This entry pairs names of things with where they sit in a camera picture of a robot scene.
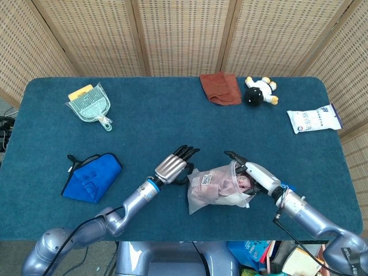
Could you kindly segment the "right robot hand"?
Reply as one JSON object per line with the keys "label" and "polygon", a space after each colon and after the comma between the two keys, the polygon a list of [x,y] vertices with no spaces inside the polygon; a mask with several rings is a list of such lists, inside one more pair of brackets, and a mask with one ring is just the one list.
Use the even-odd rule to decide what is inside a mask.
{"label": "right robot hand", "polygon": [[236,161],[235,174],[245,176],[250,180],[252,187],[245,191],[245,194],[253,196],[263,191],[272,197],[274,202],[282,197],[284,188],[281,187],[281,181],[271,172],[233,151],[224,151],[224,153]]}

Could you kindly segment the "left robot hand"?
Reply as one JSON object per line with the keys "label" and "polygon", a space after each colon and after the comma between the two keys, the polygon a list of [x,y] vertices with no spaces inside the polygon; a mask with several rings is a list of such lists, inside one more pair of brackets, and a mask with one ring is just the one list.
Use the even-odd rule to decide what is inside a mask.
{"label": "left robot hand", "polygon": [[188,145],[178,147],[157,166],[153,177],[154,183],[159,187],[169,184],[178,186],[187,184],[188,176],[194,170],[194,164],[188,160],[199,151],[199,148]]}

